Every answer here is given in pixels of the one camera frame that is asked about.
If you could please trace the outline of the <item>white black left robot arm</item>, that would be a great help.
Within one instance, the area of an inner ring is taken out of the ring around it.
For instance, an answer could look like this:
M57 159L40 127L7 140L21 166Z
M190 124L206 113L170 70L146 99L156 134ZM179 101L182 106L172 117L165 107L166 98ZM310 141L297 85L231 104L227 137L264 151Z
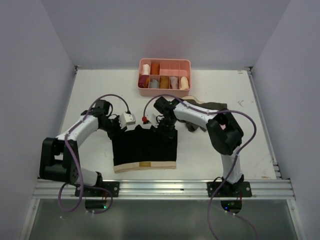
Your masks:
M56 137L47 137L42 142L39 177L71 184L86 186L92 196L103 193L101 173L80 166L79 147L94 132L102 130L109 139L123 133L120 116L113 115L113 105L106 100L98 100L90 110L85 110L77 123Z

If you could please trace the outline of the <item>black underwear beige waistband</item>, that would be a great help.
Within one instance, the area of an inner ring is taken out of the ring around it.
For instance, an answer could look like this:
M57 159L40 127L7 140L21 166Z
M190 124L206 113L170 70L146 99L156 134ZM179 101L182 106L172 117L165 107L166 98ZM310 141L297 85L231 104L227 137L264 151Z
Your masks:
M177 167L178 131L168 138L140 125L117 134L111 140L113 170L116 174Z

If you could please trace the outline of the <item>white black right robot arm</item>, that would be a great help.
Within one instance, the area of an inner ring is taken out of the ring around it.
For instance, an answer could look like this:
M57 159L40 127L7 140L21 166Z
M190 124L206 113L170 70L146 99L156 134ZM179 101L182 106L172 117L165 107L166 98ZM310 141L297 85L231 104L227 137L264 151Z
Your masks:
M155 101L153 107L163 118L151 129L165 139L174 137L176 121L190 122L206 129L211 145L221 155L222 179L226 180L221 190L227 196L235 196L241 190L240 184L244 181L237 154L244 133L233 115L230 112L206 110L178 99L168 101L162 96Z

